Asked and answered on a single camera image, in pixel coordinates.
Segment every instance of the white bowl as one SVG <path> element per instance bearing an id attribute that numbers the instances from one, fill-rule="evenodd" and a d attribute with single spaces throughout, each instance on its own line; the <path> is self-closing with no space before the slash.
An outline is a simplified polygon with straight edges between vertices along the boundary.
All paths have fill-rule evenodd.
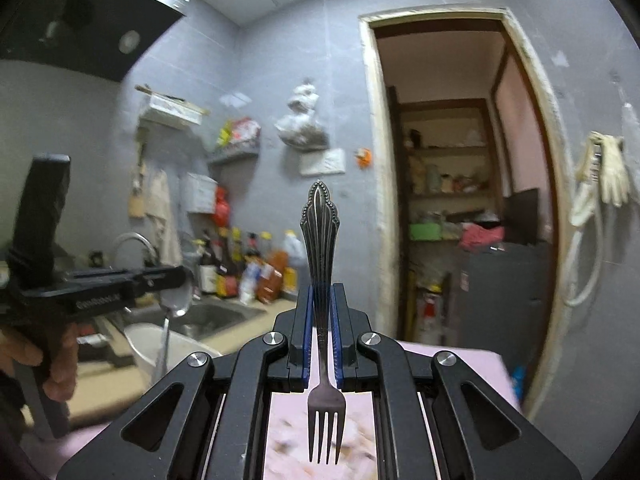
<path id="1" fill-rule="evenodd" d="M 124 335 L 131 346 L 133 359 L 145 384 L 149 384 L 151 375 L 156 367 L 156 357 L 160 350 L 162 328 L 151 323 L 135 323 L 126 326 Z M 177 332 L 169 332 L 169 348 L 167 352 L 166 370 L 172 370 L 185 357 L 194 352 L 206 352 L 212 358 L 222 354 L 209 348 L 195 339 L 183 336 Z"/>

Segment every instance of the range hood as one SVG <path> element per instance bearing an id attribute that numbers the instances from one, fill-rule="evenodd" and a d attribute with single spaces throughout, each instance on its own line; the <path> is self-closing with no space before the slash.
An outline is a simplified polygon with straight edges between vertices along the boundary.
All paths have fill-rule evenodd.
<path id="1" fill-rule="evenodd" d="M 25 0 L 0 38 L 0 58 L 121 81 L 189 0 Z"/>

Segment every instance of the pink table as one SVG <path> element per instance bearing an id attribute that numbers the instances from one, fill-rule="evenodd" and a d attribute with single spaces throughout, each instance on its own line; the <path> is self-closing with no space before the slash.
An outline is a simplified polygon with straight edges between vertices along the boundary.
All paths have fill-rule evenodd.
<path id="1" fill-rule="evenodd" d="M 511 381 L 498 354 L 485 350 L 444 348 L 401 342 L 412 352 L 433 356 L 449 349 L 463 358 L 507 402 L 519 409 Z M 318 356 L 314 336 L 312 377 L 310 389 L 318 384 Z M 329 352 L 330 369 L 333 366 Z M 307 440 L 307 411 L 304 394 L 274 394 L 267 436 L 264 480 L 374 480 L 377 478 L 376 444 L 370 394 L 345 394 L 347 415 L 338 465 L 309 463 Z M 85 428 L 57 442 L 42 443 L 31 436 L 22 446 L 36 468 L 55 478 L 56 472 L 74 453 L 97 435 L 104 426 Z"/>

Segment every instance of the kitchen sink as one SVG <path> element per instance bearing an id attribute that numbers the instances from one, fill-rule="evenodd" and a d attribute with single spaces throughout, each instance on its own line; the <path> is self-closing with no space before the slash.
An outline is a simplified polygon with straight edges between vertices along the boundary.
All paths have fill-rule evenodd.
<path id="1" fill-rule="evenodd" d="M 258 308 L 249 308 L 238 303 L 218 299 L 195 301 L 187 313 L 170 321 L 173 332 L 195 340 L 202 340 L 221 330 L 264 314 Z M 165 311 L 158 304 L 132 308 L 128 312 L 110 315 L 111 322 L 122 332 L 124 327 L 134 323 L 151 323 L 162 326 Z"/>

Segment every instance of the ornate fork handle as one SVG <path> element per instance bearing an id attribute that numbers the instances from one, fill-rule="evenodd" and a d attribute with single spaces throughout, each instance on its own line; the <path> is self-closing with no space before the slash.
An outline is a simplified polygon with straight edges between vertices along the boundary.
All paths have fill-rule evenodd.
<path id="1" fill-rule="evenodd" d="M 338 210 L 331 202 L 327 186 L 320 180 L 309 190 L 308 202 L 302 209 L 300 227 L 305 237 L 306 255 L 314 288 L 314 320 L 318 332 L 321 372 L 326 375 L 331 275 L 340 219 Z"/>

